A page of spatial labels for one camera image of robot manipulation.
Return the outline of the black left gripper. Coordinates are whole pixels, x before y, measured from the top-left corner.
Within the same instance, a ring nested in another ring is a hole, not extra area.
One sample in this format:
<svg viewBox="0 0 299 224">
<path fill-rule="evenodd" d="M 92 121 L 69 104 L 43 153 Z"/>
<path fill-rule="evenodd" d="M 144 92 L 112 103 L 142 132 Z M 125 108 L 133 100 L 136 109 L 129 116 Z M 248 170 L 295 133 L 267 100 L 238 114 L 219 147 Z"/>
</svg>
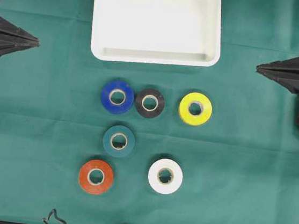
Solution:
<svg viewBox="0 0 299 224">
<path fill-rule="evenodd" d="M 0 57 L 9 53 L 39 47 L 38 38 L 2 17 L 0 17 L 0 39 L 3 39 L 0 40 Z"/>
</svg>

